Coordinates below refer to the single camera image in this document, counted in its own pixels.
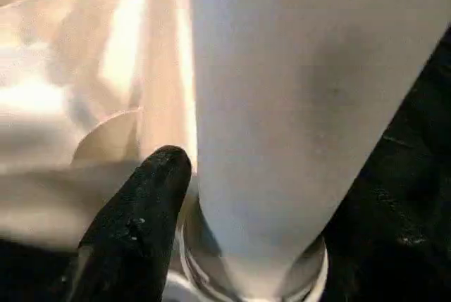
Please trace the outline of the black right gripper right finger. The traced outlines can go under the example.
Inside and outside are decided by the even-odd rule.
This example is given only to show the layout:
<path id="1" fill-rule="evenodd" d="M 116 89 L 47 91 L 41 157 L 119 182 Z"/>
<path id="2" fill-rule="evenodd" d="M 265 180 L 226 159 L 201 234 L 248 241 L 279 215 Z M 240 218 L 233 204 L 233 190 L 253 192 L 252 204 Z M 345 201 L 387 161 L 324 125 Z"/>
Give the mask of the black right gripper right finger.
<path id="1" fill-rule="evenodd" d="M 324 301 L 449 301 L 450 164 L 372 156 L 325 234 Z"/>

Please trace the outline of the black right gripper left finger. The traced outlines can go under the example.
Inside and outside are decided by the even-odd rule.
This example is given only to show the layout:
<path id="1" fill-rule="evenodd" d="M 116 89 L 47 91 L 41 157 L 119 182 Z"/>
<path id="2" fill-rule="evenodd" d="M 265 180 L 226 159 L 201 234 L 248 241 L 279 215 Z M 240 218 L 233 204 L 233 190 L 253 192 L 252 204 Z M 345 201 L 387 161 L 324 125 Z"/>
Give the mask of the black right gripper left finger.
<path id="1" fill-rule="evenodd" d="M 191 176 L 179 146 L 162 146 L 135 168 L 80 240 L 69 301 L 161 301 Z"/>

